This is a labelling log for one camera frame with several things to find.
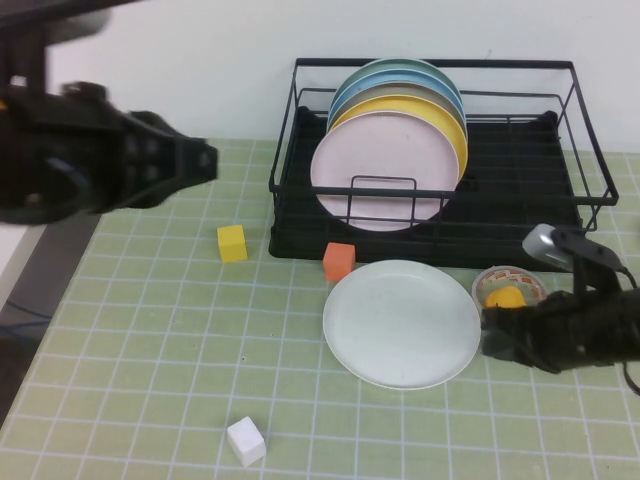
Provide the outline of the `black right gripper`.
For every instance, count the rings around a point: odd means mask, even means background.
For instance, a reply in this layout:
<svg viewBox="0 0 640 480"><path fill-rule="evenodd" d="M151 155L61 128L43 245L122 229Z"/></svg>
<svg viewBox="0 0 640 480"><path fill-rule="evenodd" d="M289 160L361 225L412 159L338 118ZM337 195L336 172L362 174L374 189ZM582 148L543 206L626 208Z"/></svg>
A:
<svg viewBox="0 0 640 480"><path fill-rule="evenodd" d="M531 333L511 336L508 333ZM483 355L553 373L639 360L639 291L556 292L537 307L485 308Z"/></svg>

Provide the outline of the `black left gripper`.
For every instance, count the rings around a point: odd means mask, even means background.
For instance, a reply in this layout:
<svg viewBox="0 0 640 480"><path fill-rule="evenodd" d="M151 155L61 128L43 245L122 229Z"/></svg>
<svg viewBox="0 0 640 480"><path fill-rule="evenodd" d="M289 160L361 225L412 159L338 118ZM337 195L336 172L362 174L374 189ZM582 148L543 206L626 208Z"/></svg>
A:
<svg viewBox="0 0 640 480"><path fill-rule="evenodd" d="M196 170L135 188L120 208L154 208L177 192L217 178L218 150L190 137L151 111L130 111L150 139L153 156L167 154ZM107 89L89 82L65 84L59 94L9 86L1 92L1 221L55 223L99 213L117 196L122 115Z"/></svg>

